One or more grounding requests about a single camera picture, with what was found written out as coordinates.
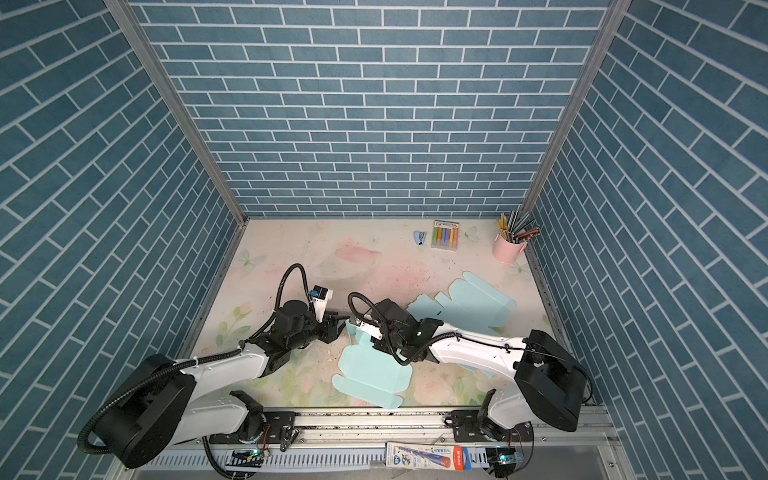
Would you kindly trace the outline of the light blue paper box sheet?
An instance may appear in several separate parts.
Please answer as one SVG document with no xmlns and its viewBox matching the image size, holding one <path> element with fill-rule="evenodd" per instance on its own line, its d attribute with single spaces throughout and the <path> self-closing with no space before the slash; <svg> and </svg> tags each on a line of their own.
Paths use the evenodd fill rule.
<svg viewBox="0 0 768 480">
<path fill-rule="evenodd" d="M 373 346 L 372 337 L 351 323 L 346 325 L 350 344 L 339 358 L 340 374 L 332 377 L 333 387 L 350 397 L 384 409 L 399 408 L 413 375 L 411 366 L 399 365 L 390 354 Z"/>
</svg>

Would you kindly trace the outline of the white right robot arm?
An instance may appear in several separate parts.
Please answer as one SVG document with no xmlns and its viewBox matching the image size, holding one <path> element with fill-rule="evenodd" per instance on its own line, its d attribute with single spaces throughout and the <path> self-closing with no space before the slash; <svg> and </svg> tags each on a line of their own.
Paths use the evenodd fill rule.
<svg viewBox="0 0 768 480">
<path fill-rule="evenodd" d="M 485 436 L 496 438 L 536 419 L 577 430 L 590 377 L 548 333 L 493 337 L 435 318 L 418 320 L 389 299 L 370 304 L 359 318 L 373 329 L 374 346 L 403 366 L 456 364 L 505 379 L 504 387 L 488 390 L 477 414 Z"/>
</svg>

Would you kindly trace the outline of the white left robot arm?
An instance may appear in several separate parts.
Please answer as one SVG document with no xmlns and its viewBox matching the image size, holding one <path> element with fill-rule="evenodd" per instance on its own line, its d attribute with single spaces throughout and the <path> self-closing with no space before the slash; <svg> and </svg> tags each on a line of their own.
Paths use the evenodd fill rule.
<svg viewBox="0 0 768 480">
<path fill-rule="evenodd" d="M 86 454 L 113 454 L 137 468 L 167 446 L 197 438 L 233 435 L 245 444 L 262 442 L 268 437 L 264 407 L 237 384 L 276 372 L 293 351 L 316 340 L 336 341 L 347 319 L 319 300 L 291 300 L 230 351 L 184 361 L 152 355 L 86 422 L 78 447 Z"/>
</svg>

